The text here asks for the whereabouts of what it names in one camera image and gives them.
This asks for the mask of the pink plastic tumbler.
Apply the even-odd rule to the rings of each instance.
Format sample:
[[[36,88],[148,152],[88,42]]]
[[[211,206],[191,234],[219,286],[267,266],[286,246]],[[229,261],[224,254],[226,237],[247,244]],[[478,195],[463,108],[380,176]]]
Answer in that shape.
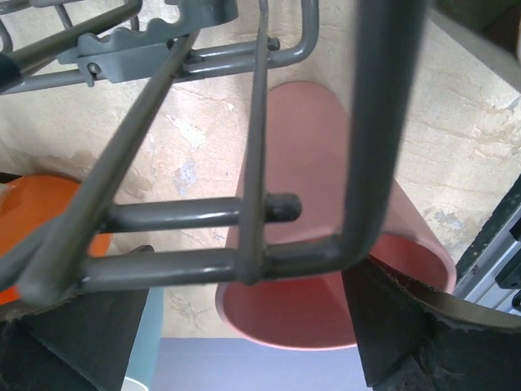
[[[299,196],[297,220],[265,228],[270,244],[319,239],[342,222],[349,118],[324,86],[296,81],[267,97],[266,185]],[[453,259],[404,190],[394,184],[383,231],[371,254],[395,270],[444,292],[454,290]],[[221,320],[243,337],[272,348],[333,350],[356,337],[340,273],[217,287]]]

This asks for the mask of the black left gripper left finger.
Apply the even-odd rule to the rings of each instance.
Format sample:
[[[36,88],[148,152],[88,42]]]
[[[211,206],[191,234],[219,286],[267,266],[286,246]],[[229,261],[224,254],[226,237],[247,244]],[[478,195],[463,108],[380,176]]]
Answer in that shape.
[[[146,290],[91,293],[43,310],[1,307],[3,390],[119,390]]]

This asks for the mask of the light blue ceramic mug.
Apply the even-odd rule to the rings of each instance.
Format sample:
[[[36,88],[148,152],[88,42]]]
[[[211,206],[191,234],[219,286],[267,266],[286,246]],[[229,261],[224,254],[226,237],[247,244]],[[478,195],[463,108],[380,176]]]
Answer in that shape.
[[[164,320],[164,289],[151,288],[134,339],[121,391],[145,391],[152,384]]]

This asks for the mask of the orange ceramic mug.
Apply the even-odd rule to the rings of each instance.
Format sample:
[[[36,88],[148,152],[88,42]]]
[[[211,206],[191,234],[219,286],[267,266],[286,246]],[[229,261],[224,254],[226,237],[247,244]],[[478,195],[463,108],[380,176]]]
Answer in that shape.
[[[49,174],[26,175],[6,184],[1,191],[1,256],[44,223],[57,217],[70,203],[80,184]],[[99,234],[90,244],[94,257],[107,255],[112,234]],[[39,310],[20,301],[16,287],[1,290],[1,312],[27,314]]]

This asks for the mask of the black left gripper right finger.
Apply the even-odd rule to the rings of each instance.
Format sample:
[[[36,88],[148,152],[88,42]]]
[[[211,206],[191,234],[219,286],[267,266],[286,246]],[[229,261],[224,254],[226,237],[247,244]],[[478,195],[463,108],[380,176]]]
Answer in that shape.
[[[518,390],[520,318],[464,301],[378,260],[343,271],[374,390]]]

